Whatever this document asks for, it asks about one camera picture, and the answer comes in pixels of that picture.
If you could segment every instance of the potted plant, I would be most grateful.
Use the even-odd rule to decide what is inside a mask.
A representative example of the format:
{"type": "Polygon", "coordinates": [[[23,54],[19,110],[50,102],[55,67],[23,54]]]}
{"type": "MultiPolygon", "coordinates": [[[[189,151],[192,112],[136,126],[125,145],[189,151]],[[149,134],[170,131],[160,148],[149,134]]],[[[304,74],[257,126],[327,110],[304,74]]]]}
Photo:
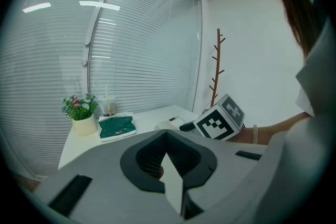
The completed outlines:
{"type": "Polygon", "coordinates": [[[93,112],[97,108],[96,97],[90,93],[85,99],[78,99],[75,95],[63,99],[62,111],[72,118],[72,127],[77,135],[92,134],[98,130],[93,112]]]}

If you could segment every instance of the tabletop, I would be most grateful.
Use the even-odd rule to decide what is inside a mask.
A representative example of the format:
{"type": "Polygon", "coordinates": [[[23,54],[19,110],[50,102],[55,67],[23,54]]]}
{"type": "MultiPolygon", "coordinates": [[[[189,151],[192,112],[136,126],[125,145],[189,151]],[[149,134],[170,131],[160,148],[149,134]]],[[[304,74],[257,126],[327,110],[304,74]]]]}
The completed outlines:
{"type": "MultiPolygon", "coordinates": [[[[199,115],[180,108],[177,105],[136,113],[133,115],[134,125],[136,127],[135,135],[154,131],[154,127],[159,122],[167,121],[176,116],[179,116],[185,122],[194,121],[199,117],[199,115]]],[[[61,169],[66,164],[70,163],[73,159],[77,158],[79,155],[83,154],[84,152],[95,146],[99,146],[105,143],[112,143],[114,141],[127,139],[127,137],[133,136],[131,135],[127,137],[122,137],[117,140],[101,142],[99,137],[100,131],[101,128],[99,127],[98,130],[93,134],[77,136],[71,129],[68,138],[64,144],[62,155],[58,164],[58,169],[61,169]]]]}

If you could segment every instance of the white pot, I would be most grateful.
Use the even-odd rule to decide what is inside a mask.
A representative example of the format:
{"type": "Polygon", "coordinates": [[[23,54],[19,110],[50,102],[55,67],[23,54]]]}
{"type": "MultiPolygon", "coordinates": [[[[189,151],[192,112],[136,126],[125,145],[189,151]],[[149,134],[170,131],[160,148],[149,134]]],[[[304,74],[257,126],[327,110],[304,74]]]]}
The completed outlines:
{"type": "Polygon", "coordinates": [[[92,134],[98,130],[98,124],[93,114],[85,120],[72,120],[72,127],[75,133],[79,136],[92,134]]]}

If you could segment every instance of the wooden coat rack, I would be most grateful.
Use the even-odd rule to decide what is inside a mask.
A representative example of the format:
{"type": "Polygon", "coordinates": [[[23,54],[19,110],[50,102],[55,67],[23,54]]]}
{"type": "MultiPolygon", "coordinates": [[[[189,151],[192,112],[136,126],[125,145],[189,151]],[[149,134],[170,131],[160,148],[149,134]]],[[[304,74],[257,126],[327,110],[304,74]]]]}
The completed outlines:
{"type": "Polygon", "coordinates": [[[215,49],[217,50],[217,57],[214,57],[214,56],[212,56],[212,58],[214,58],[216,61],[217,61],[217,65],[216,65],[216,76],[215,76],[215,79],[214,78],[212,78],[212,80],[214,81],[214,83],[215,83],[215,85],[214,85],[214,87],[211,87],[211,86],[209,86],[211,89],[212,89],[212,91],[213,91],[213,93],[212,93],[212,99],[211,99],[211,107],[214,105],[214,103],[215,103],[215,98],[218,96],[218,94],[216,94],[216,91],[217,91],[217,84],[218,84],[218,76],[219,76],[219,74],[221,74],[221,73],[223,73],[224,72],[224,70],[222,70],[222,71],[220,71],[219,70],[219,65],[220,65],[220,56],[221,56],[221,53],[220,53],[220,44],[225,40],[225,38],[223,38],[222,40],[221,40],[221,31],[220,31],[220,29],[218,28],[217,29],[217,46],[216,45],[214,45],[214,47],[215,47],[215,49]]]}

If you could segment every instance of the green cloth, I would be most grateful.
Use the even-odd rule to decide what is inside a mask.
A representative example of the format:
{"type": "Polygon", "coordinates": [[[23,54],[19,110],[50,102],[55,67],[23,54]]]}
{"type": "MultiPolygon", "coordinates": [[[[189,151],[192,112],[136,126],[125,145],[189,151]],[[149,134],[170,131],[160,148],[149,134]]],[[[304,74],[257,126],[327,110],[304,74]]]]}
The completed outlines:
{"type": "Polygon", "coordinates": [[[100,138],[117,136],[135,131],[132,124],[133,117],[116,117],[99,122],[101,127],[100,138]]]}

